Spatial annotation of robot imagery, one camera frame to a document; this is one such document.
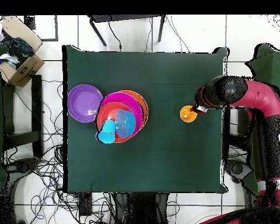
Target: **metal table leg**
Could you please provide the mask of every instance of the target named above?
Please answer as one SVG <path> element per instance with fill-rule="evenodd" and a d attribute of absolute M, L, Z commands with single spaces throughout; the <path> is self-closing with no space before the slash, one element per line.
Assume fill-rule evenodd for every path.
<path fill-rule="evenodd" d="M 165 22 L 165 16 L 166 15 L 162 15 L 161 16 L 158 42 L 161 42 L 161 39 L 162 39 L 162 33 L 163 33 L 163 26 L 164 26 L 164 22 Z"/>
<path fill-rule="evenodd" d="M 92 19 L 89 20 L 90 25 L 92 26 L 93 30 L 95 31 L 96 35 L 100 38 L 100 41 L 103 43 L 104 46 L 107 46 L 106 42 L 102 38 L 102 35 L 100 35 L 100 32 L 96 28 L 95 24 L 93 23 Z"/>

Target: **white tile floor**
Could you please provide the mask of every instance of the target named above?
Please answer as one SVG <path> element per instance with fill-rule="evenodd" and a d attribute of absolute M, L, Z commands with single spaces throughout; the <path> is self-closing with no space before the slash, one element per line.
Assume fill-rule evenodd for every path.
<path fill-rule="evenodd" d="M 216 47 L 227 46 L 230 48 L 228 58 L 228 75 L 246 75 L 251 76 L 251 72 L 244 65 L 245 61 L 253 57 L 254 47 L 259 43 L 271 43 L 280 49 L 280 24 L 274 16 L 258 15 L 172 15 L 172 19 L 180 37 L 188 46 L 191 52 L 211 53 Z M 164 24 L 162 41 L 158 43 L 160 18 L 153 19 L 153 52 L 175 52 L 180 51 L 179 38 L 167 22 Z M 42 39 L 51 39 L 54 37 L 54 22 L 52 16 L 36 16 L 36 33 Z M 122 51 L 145 51 L 148 33 L 151 30 L 149 19 L 126 20 L 112 22 L 111 26 L 121 40 Z M 119 51 L 118 41 L 112 35 L 107 23 L 97 23 L 97 29 L 104 37 L 107 47 L 104 47 L 89 24 L 87 16 L 58 16 L 58 41 L 44 41 L 43 45 L 37 51 L 37 55 L 45 61 L 44 66 L 38 71 L 42 75 L 43 82 L 43 101 L 44 104 L 43 119 L 46 129 L 44 129 L 44 140 L 49 138 L 49 133 L 55 132 L 53 121 L 62 111 L 62 100 L 58 96 L 57 88 L 62 81 L 62 51 L 61 45 L 73 45 L 85 51 Z M 151 52 L 151 35 L 149 36 L 147 52 Z M 31 83 L 24 88 L 16 88 L 23 101 L 31 107 Z M 58 88 L 62 95 L 62 85 Z M 16 132 L 31 131 L 31 113 L 23 105 L 17 95 L 15 95 L 15 130 Z M 56 121 L 56 125 L 62 128 L 62 115 Z M 54 144 L 61 144 L 62 137 L 52 136 Z M 52 140 L 44 143 L 45 150 L 52 146 Z M 54 155 L 53 151 L 46 154 L 49 159 Z M 31 145 L 23 145 L 19 148 L 15 159 L 32 156 Z M 169 224 L 194 224 L 205 221 L 216 215 L 225 214 L 230 211 L 243 208 L 244 198 L 243 190 L 240 185 L 232 183 L 230 177 L 225 174 L 224 184 L 229 191 L 226 194 L 209 193 L 185 193 L 178 194 L 177 202 L 180 204 L 180 211 L 177 216 L 169 216 Z M 44 184 L 42 180 L 34 174 L 29 175 L 20 181 L 16 190 L 16 216 L 17 219 L 24 219 L 29 223 L 34 218 L 34 213 L 30 207 L 30 201 L 35 195 L 43 193 Z M 98 199 L 101 194 L 93 195 L 93 199 Z M 171 194 L 169 201 L 174 201 L 176 194 Z M 96 202 L 97 210 L 100 210 L 103 201 Z M 33 224 L 47 224 L 49 218 L 57 210 L 57 206 L 49 206 L 47 202 L 44 206 L 42 215 L 36 219 Z M 174 204 L 168 206 L 168 215 L 175 212 Z M 59 209 L 52 218 L 50 224 L 77 224 L 71 214 Z"/>

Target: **light blue cup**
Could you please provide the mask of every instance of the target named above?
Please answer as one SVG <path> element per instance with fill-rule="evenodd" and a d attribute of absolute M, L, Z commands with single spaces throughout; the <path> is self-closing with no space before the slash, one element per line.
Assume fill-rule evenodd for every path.
<path fill-rule="evenodd" d="M 115 122 L 106 120 L 101 129 L 96 133 L 96 139 L 104 144 L 112 144 L 115 141 Z"/>
<path fill-rule="evenodd" d="M 119 109 L 115 115 L 116 132 L 120 138 L 130 136 L 136 129 L 136 118 L 130 111 Z"/>

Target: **black chair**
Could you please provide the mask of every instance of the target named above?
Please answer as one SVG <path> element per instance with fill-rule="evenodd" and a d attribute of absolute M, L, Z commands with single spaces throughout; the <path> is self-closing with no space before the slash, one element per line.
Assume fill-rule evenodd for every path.
<path fill-rule="evenodd" d="M 95 31 L 96 35 L 99 37 L 100 41 L 103 43 L 104 46 L 107 46 L 106 42 L 104 41 L 102 35 L 96 28 L 94 22 L 111 22 L 117 20 L 130 20 L 130 19 L 140 19 L 140 18 L 154 18 L 157 16 L 161 16 L 160 21 L 160 29 L 159 29 L 159 38 L 158 42 L 161 42 L 162 39 L 162 32 L 163 32 L 163 25 L 165 21 L 166 15 L 89 15 L 89 23 L 92 26 L 93 30 Z"/>

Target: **table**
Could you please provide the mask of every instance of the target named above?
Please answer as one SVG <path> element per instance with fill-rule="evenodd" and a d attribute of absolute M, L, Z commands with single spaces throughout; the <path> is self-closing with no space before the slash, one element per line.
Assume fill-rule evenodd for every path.
<path fill-rule="evenodd" d="M 112 145 L 95 139 L 94 122 L 79 123 L 64 114 L 68 192 L 225 192 L 220 184 L 221 111 L 199 115 L 191 124 L 179 113 L 193 103 L 199 86 L 222 74 L 226 48 L 213 54 L 121 53 L 82 52 L 67 45 L 62 52 L 65 101 L 67 92 L 86 83 L 103 96 L 136 91 L 149 107 L 144 128 Z"/>

